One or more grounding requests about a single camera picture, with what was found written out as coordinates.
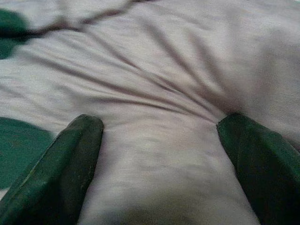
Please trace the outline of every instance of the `bed sheet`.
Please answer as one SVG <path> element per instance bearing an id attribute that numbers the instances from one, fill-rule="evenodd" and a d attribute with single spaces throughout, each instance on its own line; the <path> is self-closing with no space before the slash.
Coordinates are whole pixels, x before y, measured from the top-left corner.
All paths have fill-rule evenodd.
<path id="1" fill-rule="evenodd" d="M 161 0 L 0 61 L 1 116 L 105 124 L 79 224 L 259 224 L 218 138 L 243 113 L 300 138 L 300 5 Z"/>

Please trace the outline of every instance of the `green object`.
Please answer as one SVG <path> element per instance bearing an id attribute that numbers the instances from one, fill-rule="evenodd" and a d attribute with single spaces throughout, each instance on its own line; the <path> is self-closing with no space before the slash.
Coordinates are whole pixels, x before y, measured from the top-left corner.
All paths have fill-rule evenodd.
<path id="1" fill-rule="evenodd" d="M 93 178 L 103 123 L 81 115 L 16 180 L 0 202 L 0 225 L 74 225 Z"/>
<path id="2" fill-rule="evenodd" d="M 280 134 L 233 114 L 217 125 L 221 143 L 262 225 L 300 224 L 300 153 Z"/>
<path id="3" fill-rule="evenodd" d="M 14 47 L 27 41 L 26 29 L 27 24 L 18 13 L 0 9 L 0 60 L 9 57 Z"/>
<path id="4" fill-rule="evenodd" d="M 19 120 L 0 118 L 0 189 L 11 186 L 52 140 L 48 131 Z"/>

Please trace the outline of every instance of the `white sheet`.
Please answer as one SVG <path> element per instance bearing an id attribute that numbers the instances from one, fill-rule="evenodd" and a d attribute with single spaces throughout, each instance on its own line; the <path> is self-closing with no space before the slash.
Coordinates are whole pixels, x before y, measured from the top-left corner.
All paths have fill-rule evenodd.
<path id="1" fill-rule="evenodd" d="M 81 225 L 258 224 L 215 126 L 238 111 L 299 140 L 299 11 L 161 0 L 50 33 L 0 61 L 1 116 L 53 132 L 103 120 Z"/>

